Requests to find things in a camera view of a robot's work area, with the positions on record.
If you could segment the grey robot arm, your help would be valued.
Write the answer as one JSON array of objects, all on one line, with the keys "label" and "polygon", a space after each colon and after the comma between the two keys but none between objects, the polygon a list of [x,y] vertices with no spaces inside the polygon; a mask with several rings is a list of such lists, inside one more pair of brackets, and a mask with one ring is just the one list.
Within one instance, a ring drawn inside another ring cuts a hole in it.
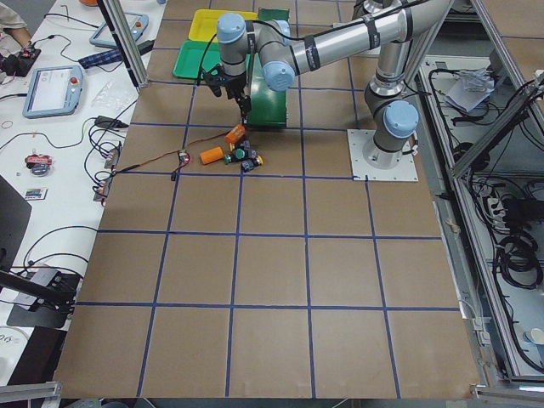
[{"label": "grey robot arm", "polygon": [[406,136],[384,119],[399,102],[411,41],[430,31],[450,7],[447,1],[393,1],[349,23],[303,38],[289,37],[284,20],[246,20],[236,13],[223,14],[216,24],[220,62],[210,71],[200,69],[198,79],[216,96],[226,92],[239,105],[241,117],[247,117],[252,109],[245,92],[249,54],[258,56],[268,88],[282,92],[297,76],[378,49],[376,72],[365,89],[365,102],[377,125],[372,145],[379,152],[396,153]]}]

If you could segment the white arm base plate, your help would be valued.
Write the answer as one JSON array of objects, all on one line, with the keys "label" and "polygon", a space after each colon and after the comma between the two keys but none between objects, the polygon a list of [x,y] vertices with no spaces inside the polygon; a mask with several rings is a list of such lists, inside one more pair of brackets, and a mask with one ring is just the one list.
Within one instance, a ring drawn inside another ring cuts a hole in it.
[{"label": "white arm base plate", "polygon": [[348,147],[355,181],[410,182],[418,181],[414,156],[407,139],[403,148],[394,153],[383,152],[374,144],[373,129],[348,129]]}]

